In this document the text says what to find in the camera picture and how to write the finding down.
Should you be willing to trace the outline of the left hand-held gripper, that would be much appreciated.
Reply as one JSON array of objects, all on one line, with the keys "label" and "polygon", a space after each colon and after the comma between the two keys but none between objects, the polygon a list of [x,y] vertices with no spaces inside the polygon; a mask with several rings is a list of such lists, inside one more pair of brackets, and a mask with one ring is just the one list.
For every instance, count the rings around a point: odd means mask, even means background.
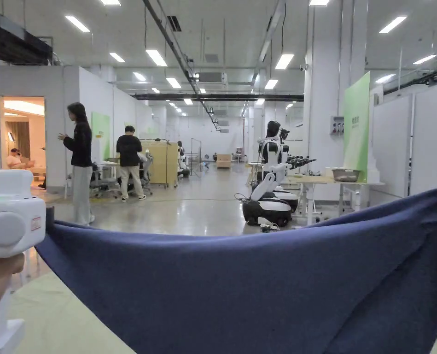
[{"label": "left hand-held gripper", "polygon": [[[46,231],[45,201],[31,193],[29,170],[0,170],[0,267],[41,243]],[[24,321],[9,319],[13,271],[2,276],[0,354],[12,354],[24,335]]]}]

